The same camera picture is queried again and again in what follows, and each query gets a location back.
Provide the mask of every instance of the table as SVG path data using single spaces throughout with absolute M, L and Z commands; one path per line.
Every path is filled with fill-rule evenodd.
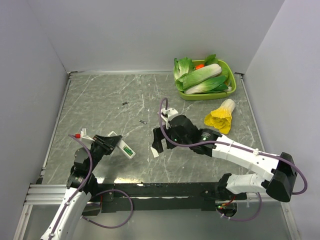
M 262 149 L 248 99 L 239 75 L 229 138 Z M 93 171 L 98 183 L 217 182 L 223 174 L 245 174 L 232 162 L 199 155 L 189 148 L 164 148 L 154 158 L 152 130 L 159 126 L 158 109 L 163 97 L 169 106 L 186 115 L 198 128 L 208 128 L 204 117 L 225 99 L 185 101 L 178 95 L 172 74 L 74 74 L 48 156 L 43 184 L 65 184 L 80 145 L 68 137 L 87 128 L 90 136 L 111 131 L 136 152 L 128 159 L 118 149 L 105 156 Z

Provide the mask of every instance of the marble tabletop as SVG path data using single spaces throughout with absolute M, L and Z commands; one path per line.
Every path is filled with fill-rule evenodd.
M 261 149 L 258 132 L 239 76 L 230 95 L 236 103 L 229 138 Z M 119 149 L 104 156 L 94 175 L 99 183 L 217 182 L 225 173 L 245 174 L 232 162 L 199 155 L 189 148 L 166 149 L 154 158 L 150 146 L 153 128 L 159 126 L 160 100 L 186 115 L 198 128 L 208 128 L 204 117 L 225 99 L 185 101 L 177 93 L 173 74 L 74 74 L 70 77 L 61 116 L 49 153 L 43 184 L 65 184 L 80 145 L 68 137 L 87 128 L 90 136 L 107 136 L 111 131 L 136 152 L 128 159 Z

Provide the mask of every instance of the purple cable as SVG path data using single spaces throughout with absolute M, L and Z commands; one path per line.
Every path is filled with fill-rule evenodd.
M 248 149 L 246 147 L 243 147 L 243 146 L 238 146 L 238 145 L 234 145 L 234 144 L 231 144 L 230 143 L 227 143 L 227 142 L 223 142 L 223 141 L 202 141 L 202 142 L 198 142 L 198 143 L 193 143 L 193 144 L 180 144 L 180 143 L 177 143 L 175 141 L 172 141 L 166 134 L 165 130 L 164 130 L 164 127 L 163 127 L 163 124 L 162 124 L 162 118 L 161 118 L 161 109 L 162 109 L 162 105 L 165 101 L 165 109 L 168 108 L 168 98 L 167 97 L 164 97 L 162 100 L 161 100 L 161 103 L 160 103 L 160 107 L 159 107 L 159 124 L 160 124 L 160 129 L 161 129 L 161 132 L 164 136 L 164 138 L 171 144 L 175 145 L 175 146 L 178 146 L 178 147 L 183 147 L 183 148 L 191 148 L 191 147 L 196 147 L 196 146 L 200 146 L 200 145 L 206 145 L 206 144 L 222 144 L 222 145 L 226 145 L 226 146 L 231 146 L 233 148 L 237 148 L 237 149 L 241 149 L 241 150 L 244 150 L 244 151 L 247 151 L 247 152 L 250 152 L 250 153 L 253 153 L 254 151 L 252 149 Z M 298 192 L 293 192 L 292 194 L 293 195 L 300 195 L 300 194 L 303 194 L 307 188 L 308 188 L 308 182 L 307 182 L 307 179 L 306 177 L 304 176 L 304 174 L 301 172 L 301 170 L 296 166 L 294 165 L 292 162 L 280 157 L 280 156 L 275 156 L 275 155 L 272 155 L 272 154 L 268 154 L 268 153 L 265 153 L 265 152 L 259 152 L 258 153 L 259 155 L 261 156 L 265 156 L 265 157 L 269 157 L 269 158 L 274 158 L 274 159 L 277 159 L 279 161 L 282 161 L 286 164 L 288 164 L 289 166 L 291 166 L 292 168 L 294 168 L 294 170 L 296 170 L 298 172 L 298 174 L 301 176 L 302 180 L 303 180 L 303 183 L 304 183 L 304 187 L 301 191 L 298 191 Z
M 101 195 L 101 194 L 109 193 L 109 192 L 122 193 L 123 195 L 125 195 L 125 196 L 129 199 L 130 206 L 131 206 L 130 214 L 129 214 L 129 216 L 126 218 L 126 220 L 124 220 L 123 223 L 121 223 L 121 224 L 119 224 L 119 225 L 116 225 L 116 226 L 105 226 L 105 225 L 102 225 L 102 224 L 97 223 L 97 222 L 95 222 L 95 221 L 92 221 L 92 220 L 86 218 L 85 216 L 82 216 L 82 218 L 83 218 L 84 220 L 87 220 L 88 222 L 94 224 L 94 225 L 97 225 L 97 226 L 102 227 L 102 228 L 105 228 L 105 229 L 116 229 L 116 228 L 122 227 L 123 225 L 125 225 L 125 224 L 129 221 L 129 219 L 131 218 L 132 214 L 134 213 L 134 205 L 133 205 L 132 200 L 131 200 L 131 198 L 129 197 L 129 195 L 126 194 L 124 191 L 121 191 L 121 190 L 118 190 L 118 189 L 109 189 L 109 190 L 105 190 L 105 191 L 99 192 L 97 195 L 95 195 L 95 197 L 96 197 L 96 196 L 99 196 L 99 195 Z
M 229 217 L 227 217 L 225 215 L 222 215 L 221 212 L 219 212 L 219 211 L 218 211 L 218 213 L 220 214 L 220 216 L 222 218 L 228 219 L 228 220 L 234 221 L 234 222 L 248 222 L 248 221 L 251 221 L 251 220 L 255 219 L 256 217 L 258 217 L 258 215 L 259 215 L 259 213 L 260 213 L 260 211 L 262 209 L 262 198 L 261 198 L 261 195 L 260 195 L 259 192 L 257 192 L 256 194 L 258 195 L 258 198 L 259 198 L 259 208 L 258 208 L 258 210 L 255 212 L 255 214 L 253 216 L 251 216 L 249 218 L 244 218 L 244 219 L 241 219 L 241 218 L 233 219 L 233 218 L 229 218 Z
M 74 191 L 74 193 L 71 195 L 71 197 L 69 197 L 69 199 L 66 201 L 66 203 L 64 204 L 58 218 L 56 219 L 55 221 L 55 224 L 53 225 L 52 227 L 52 231 L 51 231 L 51 234 L 54 234 L 57 227 L 58 227 L 58 224 L 68 206 L 68 203 L 71 202 L 71 200 L 74 198 L 74 196 L 84 187 L 84 185 L 86 184 L 87 180 L 89 179 L 90 175 L 91 175 L 91 172 L 92 172 L 92 165 L 93 165 L 93 161 L 92 161 L 92 156 L 91 156 L 91 153 L 89 151 L 89 149 L 87 148 L 87 146 L 81 142 L 80 140 L 78 140 L 75 136 L 71 135 L 71 134 L 68 134 L 68 136 L 70 138 L 72 138 L 73 140 L 77 141 L 83 148 L 84 150 L 88 153 L 88 156 L 89 156 L 89 160 L 90 160 L 90 168 L 89 168 L 89 172 L 87 174 L 87 176 L 85 177 L 85 179 L 82 181 L 82 183 L 80 184 L 80 186 Z

